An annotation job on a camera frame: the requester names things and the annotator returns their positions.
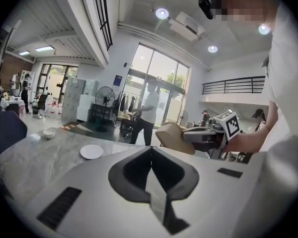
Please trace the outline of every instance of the air conditioner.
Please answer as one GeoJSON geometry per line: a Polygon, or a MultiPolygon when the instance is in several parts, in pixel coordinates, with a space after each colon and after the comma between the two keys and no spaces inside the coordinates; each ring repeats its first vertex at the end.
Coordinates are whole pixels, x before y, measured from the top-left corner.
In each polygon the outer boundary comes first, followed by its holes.
{"type": "Polygon", "coordinates": [[[181,12],[176,19],[170,19],[170,29],[182,35],[189,41],[199,38],[205,31],[193,18],[181,12]]]}

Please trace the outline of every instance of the ceiling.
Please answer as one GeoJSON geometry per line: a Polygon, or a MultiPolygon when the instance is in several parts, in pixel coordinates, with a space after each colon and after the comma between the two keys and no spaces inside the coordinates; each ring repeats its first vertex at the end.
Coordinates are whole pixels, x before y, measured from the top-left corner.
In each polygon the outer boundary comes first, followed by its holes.
{"type": "Polygon", "coordinates": [[[205,103],[210,115],[216,116],[232,109],[236,112],[238,118],[252,120],[252,116],[257,109],[262,109],[267,117],[268,106],[254,105],[254,104],[243,104],[243,103],[205,103]]]}
{"type": "Polygon", "coordinates": [[[57,0],[21,0],[4,25],[11,29],[19,20],[21,24],[9,43],[14,53],[29,51],[29,56],[36,58],[93,59],[63,14],[57,0]],[[54,50],[35,51],[45,46],[52,46],[54,50]]]}
{"type": "Polygon", "coordinates": [[[206,66],[255,52],[268,51],[271,47],[271,34],[260,35],[256,25],[248,22],[221,21],[219,17],[208,20],[199,8],[198,0],[133,0],[130,14],[124,18],[123,23],[141,27],[171,40],[206,66]],[[205,32],[200,39],[190,42],[171,30],[167,19],[159,25],[155,11],[161,7],[168,10],[171,19],[184,12],[201,25],[205,32]],[[219,51],[209,53],[210,45],[216,45],[219,51]]]}

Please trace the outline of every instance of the metal railing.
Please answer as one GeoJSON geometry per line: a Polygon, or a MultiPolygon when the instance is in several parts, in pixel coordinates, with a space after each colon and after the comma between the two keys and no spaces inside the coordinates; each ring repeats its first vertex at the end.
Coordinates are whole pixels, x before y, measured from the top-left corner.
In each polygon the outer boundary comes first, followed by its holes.
{"type": "Polygon", "coordinates": [[[265,76],[241,77],[203,84],[202,94],[217,93],[261,93],[265,76]]]}
{"type": "Polygon", "coordinates": [[[104,40],[106,43],[107,50],[111,45],[113,45],[113,41],[111,39],[109,20],[108,20],[108,12],[107,12],[107,0],[95,0],[98,19],[100,23],[100,30],[103,33],[104,40]]]}

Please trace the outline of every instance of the gray filing cabinet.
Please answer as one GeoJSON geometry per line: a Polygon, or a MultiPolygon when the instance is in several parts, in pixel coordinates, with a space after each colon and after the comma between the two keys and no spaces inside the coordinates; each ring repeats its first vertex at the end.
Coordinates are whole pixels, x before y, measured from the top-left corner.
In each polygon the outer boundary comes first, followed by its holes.
{"type": "Polygon", "coordinates": [[[68,79],[63,99],[62,118],[76,121],[79,98],[83,93],[85,82],[85,80],[77,78],[70,77],[68,79]]]}

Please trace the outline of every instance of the white plate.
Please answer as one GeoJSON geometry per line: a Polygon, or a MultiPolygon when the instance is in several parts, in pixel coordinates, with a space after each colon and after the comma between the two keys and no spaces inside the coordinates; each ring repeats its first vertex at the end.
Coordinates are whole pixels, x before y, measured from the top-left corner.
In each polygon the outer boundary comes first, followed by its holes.
{"type": "Polygon", "coordinates": [[[99,158],[103,155],[103,152],[103,149],[98,145],[85,145],[80,150],[80,154],[89,160],[99,158]]]}

